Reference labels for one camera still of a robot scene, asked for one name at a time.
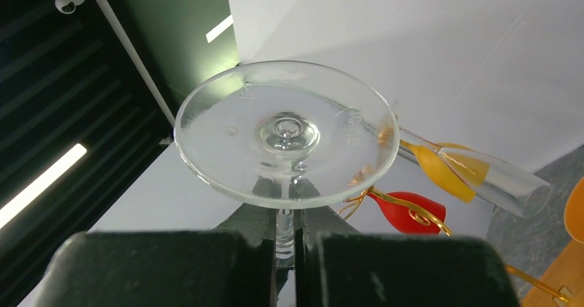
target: upside-down wine glass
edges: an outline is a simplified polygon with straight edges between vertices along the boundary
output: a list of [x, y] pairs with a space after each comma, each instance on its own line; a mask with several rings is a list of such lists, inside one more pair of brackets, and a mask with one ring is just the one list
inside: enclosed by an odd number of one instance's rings
[[[380, 145], [377, 127], [395, 134]], [[293, 253], [292, 210], [359, 196], [392, 165], [398, 134], [374, 89], [297, 61], [252, 63], [210, 78], [188, 95], [175, 123], [180, 155], [201, 180], [241, 202], [279, 209], [279, 260]]]

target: green wall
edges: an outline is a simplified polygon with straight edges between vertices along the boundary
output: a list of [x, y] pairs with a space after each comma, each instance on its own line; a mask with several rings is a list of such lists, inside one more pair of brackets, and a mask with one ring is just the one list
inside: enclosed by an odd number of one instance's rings
[[211, 43], [205, 37], [230, 15], [228, 0], [124, 1], [179, 103], [203, 81], [239, 62], [233, 27]]

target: champagne flute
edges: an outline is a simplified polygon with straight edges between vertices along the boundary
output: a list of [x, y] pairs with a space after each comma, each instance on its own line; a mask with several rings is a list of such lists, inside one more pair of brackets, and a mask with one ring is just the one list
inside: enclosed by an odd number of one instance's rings
[[461, 145], [433, 143], [403, 127], [400, 131], [400, 144], [415, 154], [424, 173], [465, 202], [479, 195], [521, 218], [531, 218], [550, 199], [549, 183], [509, 162]]

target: fluorescent light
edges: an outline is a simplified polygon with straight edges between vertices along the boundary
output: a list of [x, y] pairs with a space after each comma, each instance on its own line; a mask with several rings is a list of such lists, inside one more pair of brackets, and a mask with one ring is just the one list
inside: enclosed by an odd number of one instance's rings
[[21, 193], [2, 207], [0, 209], [0, 229], [45, 191], [59, 176], [63, 175], [86, 152], [87, 149], [83, 145], [76, 144], [28, 187], [24, 188]]
[[207, 33], [207, 42], [211, 43], [212, 40], [221, 35], [221, 33], [223, 33], [231, 25], [233, 25], [233, 17], [229, 15], [229, 17], [225, 18], [224, 21], [221, 21], [219, 25], [215, 26], [215, 28]]

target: glass stem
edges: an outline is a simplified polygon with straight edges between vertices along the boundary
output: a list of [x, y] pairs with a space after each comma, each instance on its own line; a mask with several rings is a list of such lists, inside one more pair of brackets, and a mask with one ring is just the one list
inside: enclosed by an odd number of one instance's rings
[[275, 219], [275, 255], [278, 264], [294, 256], [294, 212], [280, 209]]

